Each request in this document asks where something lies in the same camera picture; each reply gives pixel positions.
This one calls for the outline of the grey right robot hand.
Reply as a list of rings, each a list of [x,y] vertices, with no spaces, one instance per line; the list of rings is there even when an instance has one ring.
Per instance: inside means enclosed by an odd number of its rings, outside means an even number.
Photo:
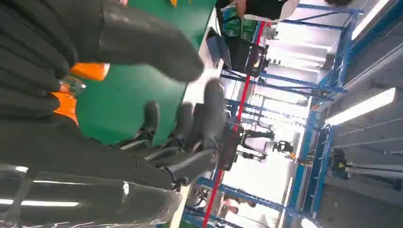
[[[139,228],[169,221],[176,189],[219,160],[223,87],[211,79],[196,111],[182,104],[163,147],[151,142],[158,104],[137,135],[114,145],[85,137],[56,93],[78,63],[150,65],[179,82],[204,70],[179,28],[116,0],[0,3],[0,225]]]

